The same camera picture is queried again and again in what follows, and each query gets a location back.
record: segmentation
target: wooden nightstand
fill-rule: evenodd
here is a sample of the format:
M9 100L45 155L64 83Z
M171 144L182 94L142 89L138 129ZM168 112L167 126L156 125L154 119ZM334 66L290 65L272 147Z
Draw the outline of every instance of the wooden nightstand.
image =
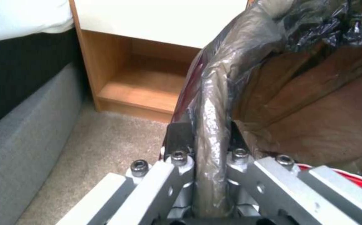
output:
M189 64L246 0L70 0L97 111L169 122Z

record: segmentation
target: open shelf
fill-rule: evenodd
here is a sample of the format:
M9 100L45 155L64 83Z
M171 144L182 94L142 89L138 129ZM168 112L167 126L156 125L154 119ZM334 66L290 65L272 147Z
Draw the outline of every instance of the open shelf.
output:
M185 62L132 55L98 98L172 114L188 67Z
M170 121L198 48L87 30L78 38L97 111Z

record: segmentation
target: white bedsheet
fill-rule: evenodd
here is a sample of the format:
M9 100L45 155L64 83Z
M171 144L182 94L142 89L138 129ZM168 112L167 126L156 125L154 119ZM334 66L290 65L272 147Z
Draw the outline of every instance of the white bedsheet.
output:
M0 0L0 40L72 27L68 0Z

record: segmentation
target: carpet floor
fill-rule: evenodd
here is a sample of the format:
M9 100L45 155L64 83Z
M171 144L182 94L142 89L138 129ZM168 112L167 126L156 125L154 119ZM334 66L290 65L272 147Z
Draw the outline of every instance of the carpet floor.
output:
M107 173L123 175L137 159L154 164L166 125L99 113L86 99L55 167L17 225L53 225Z

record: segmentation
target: socket head bolt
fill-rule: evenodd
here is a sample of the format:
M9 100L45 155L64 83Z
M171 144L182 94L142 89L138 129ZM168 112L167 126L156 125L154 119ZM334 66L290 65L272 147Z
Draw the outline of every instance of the socket head bolt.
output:
M275 157L275 161L277 161L281 166L283 166L289 171L292 169L293 165L295 164L295 161L287 155L277 155Z
M140 178L146 175L149 171L148 162L143 159L135 160L131 163L131 174L134 177Z
M232 151L232 157L231 157L232 162L234 162L235 164L244 164L248 162L248 151L246 151L246 149L243 148L237 148L235 150Z
M184 151L174 151L171 153L171 163L175 166L183 166L188 161L188 155Z

